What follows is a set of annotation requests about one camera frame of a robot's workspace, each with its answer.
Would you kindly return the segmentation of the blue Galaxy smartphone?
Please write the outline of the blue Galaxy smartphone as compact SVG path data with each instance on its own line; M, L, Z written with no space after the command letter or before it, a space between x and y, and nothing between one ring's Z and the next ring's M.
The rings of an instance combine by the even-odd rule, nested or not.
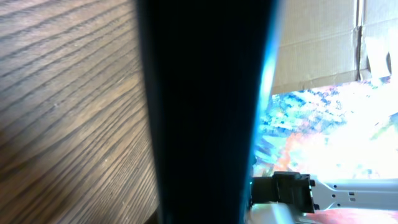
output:
M242 223L283 1L136 2L159 206L152 223Z

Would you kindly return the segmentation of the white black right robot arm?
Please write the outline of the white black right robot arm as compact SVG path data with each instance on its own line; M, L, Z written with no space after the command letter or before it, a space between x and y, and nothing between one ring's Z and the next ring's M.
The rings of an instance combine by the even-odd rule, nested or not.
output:
M397 179L320 180L299 172L275 172L249 182L248 210L268 204L266 221L293 223L298 214L357 208L397 210Z

